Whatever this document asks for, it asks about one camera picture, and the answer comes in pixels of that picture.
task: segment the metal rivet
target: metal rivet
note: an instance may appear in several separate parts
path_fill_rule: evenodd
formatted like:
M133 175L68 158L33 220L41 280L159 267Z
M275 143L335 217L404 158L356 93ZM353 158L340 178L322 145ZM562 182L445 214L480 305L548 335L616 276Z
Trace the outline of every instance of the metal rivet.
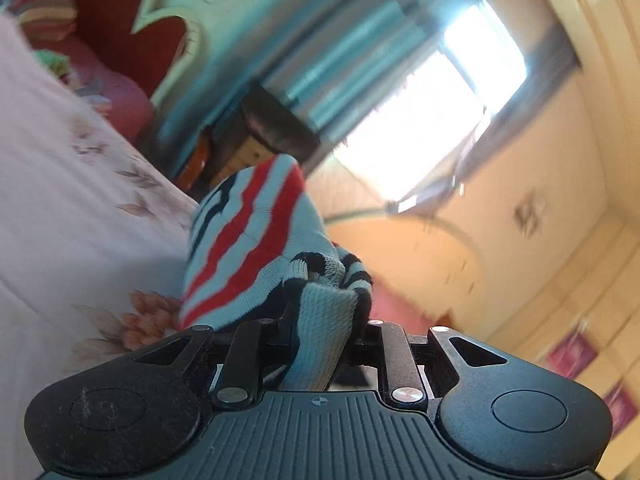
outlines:
M411 404L412 402L420 402L423 399L424 394L417 388L405 386L404 388L396 388L393 390L391 396L398 402Z
M216 395L218 400L221 400L222 402L228 402L229 404L242 402L248 396L249 394L246 392L246 390L243 390L242 388L236 388L235 386L222 388Z

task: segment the black plastic mount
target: black plastic mount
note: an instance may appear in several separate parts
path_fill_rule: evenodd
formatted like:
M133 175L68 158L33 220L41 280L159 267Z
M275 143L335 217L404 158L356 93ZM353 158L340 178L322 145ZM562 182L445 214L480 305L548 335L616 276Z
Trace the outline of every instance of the black plastic mount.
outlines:
M593 392L451 329L406 336L393 323L369 324L342 361L377 368L378 396L264 390L265 373L292 352L290 324L276 320L234 334L195 326L49 386L27 409L26 434L47 480L182 478L179 471L195 480L186 468L202 450L197 461L211 468L202 478L263 478L265 453L289 457L284 442L294 461L318 454L346 460L344 468L319 476L307 463L268 478L587 478L610 438L609 411ZM238 460L255 467L232 463L237 446ZM388 458L373 468L358 462L365 456ZM353 460L360 465L349 473ZM398 472L415 466L398 476L393 464Z

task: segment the red cushion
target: red cushion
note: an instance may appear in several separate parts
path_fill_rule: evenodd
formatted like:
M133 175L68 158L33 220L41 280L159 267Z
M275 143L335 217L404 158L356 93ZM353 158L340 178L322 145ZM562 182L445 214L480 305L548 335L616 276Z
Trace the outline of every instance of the red cushion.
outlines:
M48 48L71 58L83 84L96 78L102 80L102 95L111 100L113 109L107 119L129 142L153 117L153 105L142 89L128 77L113 72L100 62L93 51L75 34L63 41L34 41L36 49Z

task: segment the pillow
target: pillow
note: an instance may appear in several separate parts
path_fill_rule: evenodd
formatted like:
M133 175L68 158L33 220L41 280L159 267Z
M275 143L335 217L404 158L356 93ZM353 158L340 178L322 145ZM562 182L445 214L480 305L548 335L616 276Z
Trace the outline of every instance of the pillow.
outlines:
M0 9L17 18L31 41L61 41L76 28L73 0L0 0Z

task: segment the bed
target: bed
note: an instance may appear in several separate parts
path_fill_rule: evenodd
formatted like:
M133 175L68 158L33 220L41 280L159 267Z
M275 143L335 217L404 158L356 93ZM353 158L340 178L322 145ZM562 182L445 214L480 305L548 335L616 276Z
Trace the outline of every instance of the bed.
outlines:
M63 41L35 41L70 57L81 82L100 82L112 103L111 124L130 142L193 63L200 26L187 9L158 9L159 0L73 0L76 31Z
M3 13L0 114L0 468L34 480L30 399L175 329L195 202L41 66Z

